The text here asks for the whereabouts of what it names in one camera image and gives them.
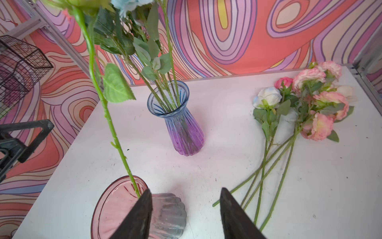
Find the blue purple glass vase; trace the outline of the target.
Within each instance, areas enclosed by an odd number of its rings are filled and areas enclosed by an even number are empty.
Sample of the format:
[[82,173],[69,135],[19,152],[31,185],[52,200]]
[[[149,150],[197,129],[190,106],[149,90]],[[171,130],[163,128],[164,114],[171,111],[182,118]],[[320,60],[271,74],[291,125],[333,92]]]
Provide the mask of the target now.
[[166,89],[156,88],[147,101],[149,112],[165,120],[174,149],[184,156],[198,153],[205,142],[201,127],[187,108],[189,96],[186,83],[168,82]]

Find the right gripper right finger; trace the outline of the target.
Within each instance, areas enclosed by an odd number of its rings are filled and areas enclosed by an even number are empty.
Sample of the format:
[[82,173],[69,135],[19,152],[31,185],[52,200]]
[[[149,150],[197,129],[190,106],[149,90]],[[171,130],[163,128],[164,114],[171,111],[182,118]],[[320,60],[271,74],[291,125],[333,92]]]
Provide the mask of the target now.
[[226,188],[220,194],[220,214],[225,239],[266,239]]

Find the light blue flower stem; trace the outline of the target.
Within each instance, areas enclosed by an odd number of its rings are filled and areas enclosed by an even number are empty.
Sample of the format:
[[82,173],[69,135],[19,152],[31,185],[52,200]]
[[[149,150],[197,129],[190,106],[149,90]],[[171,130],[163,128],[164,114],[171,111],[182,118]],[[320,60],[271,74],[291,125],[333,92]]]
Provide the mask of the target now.
[[159,21],[165,1],[110,1],[110,9],[100,8],[94,30],[95,44],[111,54],[120,55],[140,74],[164,113],[181,105],[177,81],[170,71],[170,49],[160,42]]

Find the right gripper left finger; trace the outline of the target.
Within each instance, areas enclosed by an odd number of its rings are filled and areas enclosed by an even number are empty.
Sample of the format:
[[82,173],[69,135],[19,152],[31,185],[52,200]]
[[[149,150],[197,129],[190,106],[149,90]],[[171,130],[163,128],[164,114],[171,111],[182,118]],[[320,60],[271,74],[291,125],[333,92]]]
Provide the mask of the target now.
[[153,212],[152,193],[145,190],[110,239],[148,239]]

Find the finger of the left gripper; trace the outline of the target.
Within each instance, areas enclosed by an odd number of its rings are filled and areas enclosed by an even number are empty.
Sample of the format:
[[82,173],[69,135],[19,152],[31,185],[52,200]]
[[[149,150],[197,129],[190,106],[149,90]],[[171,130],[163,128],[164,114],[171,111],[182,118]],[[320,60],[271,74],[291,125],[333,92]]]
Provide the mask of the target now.
[[48,119],[1,125],[1,181],[18,163],[26,162],[54,129]]

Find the pink peony spray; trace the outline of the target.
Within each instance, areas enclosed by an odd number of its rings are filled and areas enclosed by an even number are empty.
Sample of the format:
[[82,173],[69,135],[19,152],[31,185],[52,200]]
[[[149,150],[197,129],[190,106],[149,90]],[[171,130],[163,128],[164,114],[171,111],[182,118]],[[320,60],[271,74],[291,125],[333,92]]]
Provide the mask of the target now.
[[108,103],[123,103],[128,100],[135,100],[135,96],[127,84],[121,70],[113,63],[105,66],[102,74],[96,65],[97,52],[95,48],[94,26],[98,14],[102,10],[113,11],[110,1],[43,1],[44,4],[57,8],[73,17],[84,35],[87,50],[89,52],[89,73],[96,92],[101,101],[104,117],[107,120],[110,132],[113,137],[111,145],[118,150],[123,165],[133,184],[136,196],[141,196],[137,183],[129,168],[127,157],[124,155],[120,145],[112,118],[108,109]]

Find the red grey glass vase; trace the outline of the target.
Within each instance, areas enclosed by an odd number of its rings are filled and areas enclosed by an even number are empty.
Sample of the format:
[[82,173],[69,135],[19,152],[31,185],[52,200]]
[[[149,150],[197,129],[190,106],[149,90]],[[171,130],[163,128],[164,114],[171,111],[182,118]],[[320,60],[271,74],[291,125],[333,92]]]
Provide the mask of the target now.
[[95,207],[93,239],[179,239],[187,224],[184,203],[173,193],[152,194],[139,177],[121,177]]

